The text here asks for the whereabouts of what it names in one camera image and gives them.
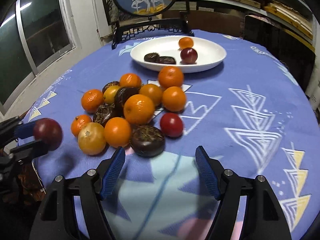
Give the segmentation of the dark red plum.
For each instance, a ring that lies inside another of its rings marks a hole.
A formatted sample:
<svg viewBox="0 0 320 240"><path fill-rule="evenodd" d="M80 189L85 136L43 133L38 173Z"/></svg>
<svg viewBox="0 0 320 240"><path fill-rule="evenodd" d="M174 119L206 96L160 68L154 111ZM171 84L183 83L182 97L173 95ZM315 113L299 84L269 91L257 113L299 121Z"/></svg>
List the dark red plum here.
<svg viewBox="0 0 320 240"><path fill-rule="evenodd" d="M63 131L57 121L43 118L35 121L33 136L36 140L41 139L48 146L49 151L54 151L61 145Z"/></svg>

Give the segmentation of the dark brown passion fruit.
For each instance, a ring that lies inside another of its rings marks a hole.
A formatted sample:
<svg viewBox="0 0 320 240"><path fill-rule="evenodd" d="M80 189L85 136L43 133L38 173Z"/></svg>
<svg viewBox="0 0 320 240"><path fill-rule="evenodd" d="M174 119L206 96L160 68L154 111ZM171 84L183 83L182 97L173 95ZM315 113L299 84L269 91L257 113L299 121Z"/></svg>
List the dark brown passion fruit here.
<svg viewBox="0 0 320 240"><path fill-rule="evenodd" d="M144 56L144 61L152 62L152 63L159 63L160 55L157 53L148 53Z"/></svg>

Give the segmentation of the purple red plum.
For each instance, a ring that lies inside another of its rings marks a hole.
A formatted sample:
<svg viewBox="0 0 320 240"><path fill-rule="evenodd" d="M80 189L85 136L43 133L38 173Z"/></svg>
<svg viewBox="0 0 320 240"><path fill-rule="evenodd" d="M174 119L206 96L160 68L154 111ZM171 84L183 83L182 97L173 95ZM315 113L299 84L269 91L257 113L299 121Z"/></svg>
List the purple red plum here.
<svg viewBox="0 0 320 240"><path fill-rule="evenodd" d="M193 48L184 48L180 53L180 57L183 64L194 64L198 58L198 54Z"/></svg>

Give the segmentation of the large orange mandarin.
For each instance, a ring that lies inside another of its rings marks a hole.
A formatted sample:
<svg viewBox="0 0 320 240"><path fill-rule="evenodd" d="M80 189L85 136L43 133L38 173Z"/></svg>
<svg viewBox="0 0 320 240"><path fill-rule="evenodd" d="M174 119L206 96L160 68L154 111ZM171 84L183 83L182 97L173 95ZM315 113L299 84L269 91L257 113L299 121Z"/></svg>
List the large orange mandarin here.
<svg viewBox="0 0 320 240"><path fill-rule="evenodd" d="M193 48L194 41L190 37L183 37L178 41L178 45L180 47L180 50L183 50L185 48Z"/></svg>

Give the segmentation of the small orange mandarin front left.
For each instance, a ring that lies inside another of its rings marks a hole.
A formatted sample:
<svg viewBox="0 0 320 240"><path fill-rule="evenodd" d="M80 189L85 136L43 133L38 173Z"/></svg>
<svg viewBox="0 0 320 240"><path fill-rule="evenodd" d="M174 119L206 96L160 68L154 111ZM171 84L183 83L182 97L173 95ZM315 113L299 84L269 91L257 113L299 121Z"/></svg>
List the small orange mandarin front left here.
<svg viewBox="0 0 320 240"><path fill-rule="evenodd" d="M92 119L89 115L82 114L76 116L71 123L71 133L77 138L83 126L90 122L92 122Z"/></svg>

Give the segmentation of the pale yellow round fruit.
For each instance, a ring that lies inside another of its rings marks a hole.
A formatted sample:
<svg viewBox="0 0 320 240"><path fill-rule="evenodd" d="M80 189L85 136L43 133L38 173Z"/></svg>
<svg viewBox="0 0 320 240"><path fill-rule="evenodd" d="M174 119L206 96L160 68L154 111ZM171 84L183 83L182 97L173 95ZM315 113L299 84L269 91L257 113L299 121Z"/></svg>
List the pale yellow round fruit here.
<svg viewBox="0 0 320 240"><path fill-rule="evenodd" d="M96 122L85 124L78 134L78 145L86 155L100 154L106 147L104 127Z"/></svg>

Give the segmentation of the orange mandarin far left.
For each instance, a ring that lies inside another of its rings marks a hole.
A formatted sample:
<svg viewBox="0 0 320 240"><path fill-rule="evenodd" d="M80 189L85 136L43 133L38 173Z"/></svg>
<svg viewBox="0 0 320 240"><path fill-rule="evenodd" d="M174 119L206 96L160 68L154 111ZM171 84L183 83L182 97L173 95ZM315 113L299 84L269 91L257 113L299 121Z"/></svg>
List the orange mandarin far left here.
<svg viewBox="0 0 320 240"><path fill-rule="evenodd" d="M98 89L88 90L81 98L81 105L87 113L94 113L103 104L103 93Z"/></svg>

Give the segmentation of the blue patterned tablecloth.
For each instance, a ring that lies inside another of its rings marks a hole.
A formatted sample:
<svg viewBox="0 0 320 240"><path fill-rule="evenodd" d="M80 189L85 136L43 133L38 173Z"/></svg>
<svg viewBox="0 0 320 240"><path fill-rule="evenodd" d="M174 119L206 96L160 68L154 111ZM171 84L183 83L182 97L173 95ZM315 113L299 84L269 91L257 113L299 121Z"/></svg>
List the blue patterned tablecloth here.
<svg viewBox="0 0 320 240"><path fill-rule="evenodd" d="M319 126L305 93L266 48L222 34L194 34L221 45L227 56L211 70L184 76L180 138L168 138L165 151L154 158L126 150L117 187L102 203L116 239L205 238L219 203L195 166L199 145L240 176L263 174L292 239L300 239L319 212ZM114 50L108 44L84 58L58 77L23 119L52 118L63 129L60 147L34 160L45 188L55 176L78 177L114 153L109 148L96 157L83 154L71 123L85 113L80 101L90 89L126 73L136 73L144 84L157 83L157 72L131 60L142 40Z"/></svg>

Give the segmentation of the orange mandarin centre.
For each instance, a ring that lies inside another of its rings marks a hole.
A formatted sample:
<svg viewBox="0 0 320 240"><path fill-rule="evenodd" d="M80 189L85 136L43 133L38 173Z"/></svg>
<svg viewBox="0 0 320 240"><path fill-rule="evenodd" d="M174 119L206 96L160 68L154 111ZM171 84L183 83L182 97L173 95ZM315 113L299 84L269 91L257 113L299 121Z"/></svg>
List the orange mandarin centre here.
<svg viewBox="0 0 320 240"><path fill-rule="evenodd" d="M153 101L145 95L136 94L127 99L123 112L125 119L133 125L146 125L155 111Z"/></svg>

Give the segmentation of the red tomato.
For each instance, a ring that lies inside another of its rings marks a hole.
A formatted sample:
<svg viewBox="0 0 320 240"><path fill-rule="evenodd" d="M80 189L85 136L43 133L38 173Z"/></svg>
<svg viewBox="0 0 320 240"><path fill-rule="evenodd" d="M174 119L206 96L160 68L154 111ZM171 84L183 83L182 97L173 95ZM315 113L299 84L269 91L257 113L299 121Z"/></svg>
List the red tomato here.
<svg viewBox="0 0 320 240"><path fill-rule="evenodd" d="M178 138L183 134L184 124L175 113L165 113L160 119L162 132L171 138Z"/></svg>

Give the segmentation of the orange mandarin middle back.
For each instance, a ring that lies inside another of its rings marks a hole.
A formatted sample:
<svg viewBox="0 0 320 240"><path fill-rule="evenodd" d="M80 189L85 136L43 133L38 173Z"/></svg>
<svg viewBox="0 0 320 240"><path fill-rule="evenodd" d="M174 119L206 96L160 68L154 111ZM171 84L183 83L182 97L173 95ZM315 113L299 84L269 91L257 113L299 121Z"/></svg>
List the orange mandarin middle back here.
<svg viewBox="0 0 320 240"><path fill-rule="evenodd" d="M163 90L154 84L143 85L139 93L150 98L155 107L158 107L162 102Z"/></svg>

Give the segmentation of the white thermos jug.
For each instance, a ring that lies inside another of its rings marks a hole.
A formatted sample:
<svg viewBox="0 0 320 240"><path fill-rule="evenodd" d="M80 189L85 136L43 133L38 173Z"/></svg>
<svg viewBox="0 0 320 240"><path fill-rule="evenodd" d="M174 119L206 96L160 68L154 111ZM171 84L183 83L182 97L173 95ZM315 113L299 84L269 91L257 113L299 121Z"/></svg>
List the white thermos jug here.
<svg viewBox="0 0 320 240"><path fill-rule="evenodd" d="M320 81L318 82L318 85L316 86L315 90L313 91L312 96L310 96L309 102L310 102L310 105L314 111L319 107L319 105L320 105Z"/></svg>

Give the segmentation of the orange mandarin right middle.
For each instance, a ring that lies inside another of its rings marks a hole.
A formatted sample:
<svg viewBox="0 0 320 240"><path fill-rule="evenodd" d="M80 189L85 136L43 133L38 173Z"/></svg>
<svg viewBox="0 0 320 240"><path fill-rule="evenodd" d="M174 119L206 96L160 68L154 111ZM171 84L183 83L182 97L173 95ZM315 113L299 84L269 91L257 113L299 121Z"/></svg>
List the orange mandarin right middle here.
<svg viewBox="0 0 320 240"><path fill-rule="evenodd" d="M180 112L184 109L187 97L184 91L177 86L167 88L162 95L162 105L171 112Z"/></svg>

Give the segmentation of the orange mandarin near plate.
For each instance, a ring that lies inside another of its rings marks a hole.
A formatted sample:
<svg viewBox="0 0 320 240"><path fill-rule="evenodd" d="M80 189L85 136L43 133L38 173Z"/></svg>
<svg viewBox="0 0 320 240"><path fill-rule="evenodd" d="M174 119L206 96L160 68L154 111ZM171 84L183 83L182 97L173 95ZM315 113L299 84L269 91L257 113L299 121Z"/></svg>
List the orange mandarin near plate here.
<svg viewBox="0 0 320 240"><path fill-rule="evenodd" d="M159 72L158 81L163 88L181 87L184 83L184 74L178 67L166 66Z"/></svg>

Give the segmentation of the round deer embroidery screen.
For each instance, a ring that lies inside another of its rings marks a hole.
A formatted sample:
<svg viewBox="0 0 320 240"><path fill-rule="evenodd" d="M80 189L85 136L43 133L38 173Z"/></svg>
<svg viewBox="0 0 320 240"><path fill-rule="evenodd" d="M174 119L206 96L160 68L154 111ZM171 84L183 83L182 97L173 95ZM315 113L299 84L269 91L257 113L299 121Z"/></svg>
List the round deer embroidery screen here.
<svg viewBox="0 0 320 240"><path fill-rule="evenodd" d="M176 18L163 19L175 2L183 2L185 9ZM188 24L189 0L102 0L108 25L112 30L112 49L136 38L146 31L168 31L193 35Z"/></svg>

